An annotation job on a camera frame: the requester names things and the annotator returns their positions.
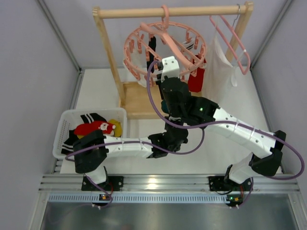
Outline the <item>pink round clip hanger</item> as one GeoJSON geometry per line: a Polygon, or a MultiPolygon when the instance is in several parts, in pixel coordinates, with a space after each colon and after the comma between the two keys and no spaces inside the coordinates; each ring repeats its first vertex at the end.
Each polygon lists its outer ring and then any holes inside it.
{"type": "Polygon", "coordinates": [[[179,63],[180,68],[180,78],[185,79],[185,75],[192,74],[196,75],[197,68],[202,66],[204,63],[207,46],[204,38],[192,27],[171,22],[170,11],[166,5],[162,5],[161,8],[164,11],[164,16],[161,17],[161,21],[155,23],[141,23],[140,26],[128,35],[124,47],[123,47],[123,65],[135,78],[139,74],[147,75],[144,71],[134,66],[131,62],[131,53],[136,49],[139,54],[144,55],[146,61],[149,61],[149,52],[154,55],[154,61],[161,61],[163,58],[158,52],[153,51],[149,46],[149,39],[153,36],[161,40],[164,48],[168,48],[172,55],[176,58],[179,63]],[[195,39],[194,48],[187,50],[182,45],[183,42],[178,41],[174,36],[172,36],[168,29],[169,27],[175,29],[184,29],[186,31],[185,41],[195,39]]]}

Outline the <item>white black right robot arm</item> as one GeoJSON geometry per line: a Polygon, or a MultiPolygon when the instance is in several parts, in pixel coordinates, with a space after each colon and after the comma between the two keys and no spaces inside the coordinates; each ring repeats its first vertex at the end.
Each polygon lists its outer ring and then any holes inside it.
{"type": "Polygon", "coordinates": [[[242,184],[256,175],[270,178],[276,175],[283,157],[284,132],[265,132],[249,126],[217,103],[191,95],[188,85],[178,78],[159,80],[157,85],[166,105],[163,111],[169,126],[207,129],[250,150],[243,160],[228,166],[226,184],[242,184]]]}

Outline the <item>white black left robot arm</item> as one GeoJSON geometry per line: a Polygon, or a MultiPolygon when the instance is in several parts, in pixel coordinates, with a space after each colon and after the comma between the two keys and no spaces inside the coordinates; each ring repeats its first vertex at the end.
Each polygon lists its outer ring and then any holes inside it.
{"type": "Polygon", "coordinates": [[[108,184],[107,158],[140,157],[157,159],[176,153],[188,142],[188,131],[165,125],[165,132],[146,138],[118,138],[94,130],[73,144],[75,172],[84,174],[94,184],[104,188],[108,184]]]}

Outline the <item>red santa sock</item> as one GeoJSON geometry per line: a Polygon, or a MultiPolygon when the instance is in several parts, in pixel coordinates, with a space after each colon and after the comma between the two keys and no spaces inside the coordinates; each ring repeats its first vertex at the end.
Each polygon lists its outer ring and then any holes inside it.
{"type": "Polygon", "coordinates": [[[115,128],[116,126],[109,122],[93,121],[92,123],[78,125],[74,130],[74,134],[77,136],[86,136],[94,131],[100,130],[104,135],[113,136],[115,128]]]}
{"type": "Polygon", "coordinates": [[[204,74],[206,70],[207,61],[204,59],[203,65],[197,68],[196,75],[189,75],[188,88],[190,92],[201,92],[204,80],[204,74]]]}

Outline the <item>dark green christmas sock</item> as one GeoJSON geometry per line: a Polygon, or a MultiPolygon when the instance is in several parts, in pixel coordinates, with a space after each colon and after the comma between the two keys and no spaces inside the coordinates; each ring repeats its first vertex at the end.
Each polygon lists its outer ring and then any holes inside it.
{"type": "Polygon", "coordinates": [[[166,105],[165,100],[162,100],[162,101],[161,101],[161,110],[162,110],[165,114],[169,114],[169,111],[168,111],[168,108],[167,108],[167,105],[166,105]]]}

